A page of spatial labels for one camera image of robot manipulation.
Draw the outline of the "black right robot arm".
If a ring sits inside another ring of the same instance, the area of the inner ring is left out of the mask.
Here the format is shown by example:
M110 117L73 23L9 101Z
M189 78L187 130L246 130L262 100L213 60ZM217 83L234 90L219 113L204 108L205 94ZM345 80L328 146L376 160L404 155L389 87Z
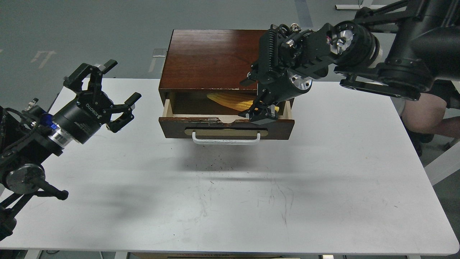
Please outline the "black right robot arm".
M329 65L342 87L416 101L435 80L459 80L459 1L401 0L317 31L272 25L259 40L258 59L240 83L257 96L240 117L278 120L275 105L307 93Z

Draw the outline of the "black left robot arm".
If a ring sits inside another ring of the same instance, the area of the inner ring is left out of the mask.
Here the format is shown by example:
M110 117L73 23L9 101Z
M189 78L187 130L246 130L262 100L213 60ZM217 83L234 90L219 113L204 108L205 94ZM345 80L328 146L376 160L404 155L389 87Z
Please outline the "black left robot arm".
M37 98L22 111L1 108L1 184L13 192L1 202L2 240L13 234L15 217L32 197L68 198L68 191L58 190L45 179L42 163L51 154L60 156L71 141L84 144L102 125L116 133L134 119L140 93L114 104L102 90L103 75L116 65L116 60L103 65L82 63L64 77L64 87L76 96L55 114L37 105Z

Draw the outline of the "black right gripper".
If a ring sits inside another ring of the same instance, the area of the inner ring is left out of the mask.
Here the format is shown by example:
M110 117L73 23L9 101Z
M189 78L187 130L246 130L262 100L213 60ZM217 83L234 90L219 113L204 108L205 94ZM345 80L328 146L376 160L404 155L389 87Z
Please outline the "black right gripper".
M286 71L277 78L268 78L267 82L261 81L262 76L257 69L248 72L240 85L248 87L257 84L257 97L247 110L239 113L240 117L249 119L257 125L268 124L276 121L275 105L307 93L312 87L312 79L301 77Z

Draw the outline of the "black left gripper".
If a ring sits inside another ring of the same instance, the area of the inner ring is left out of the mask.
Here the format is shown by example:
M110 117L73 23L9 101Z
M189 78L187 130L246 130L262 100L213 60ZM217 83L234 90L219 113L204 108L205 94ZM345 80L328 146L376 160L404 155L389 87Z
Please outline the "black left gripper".
M95 66L82 63L70 76L64 77L64 87L76 93L76 97L53 115L53 122L62 130L70 134L75 141L84 144L99 129L109 121L106 114L119 114L120 117L110 120L106 126L113 132L119 132L125 125L134 119L135 103L142 97L140 93L133 93L123 104L112 105L112 100L102 92L102 76L114 68L118 62L110 59L103 65ZM90 76L87 90L83 91L83 80Z

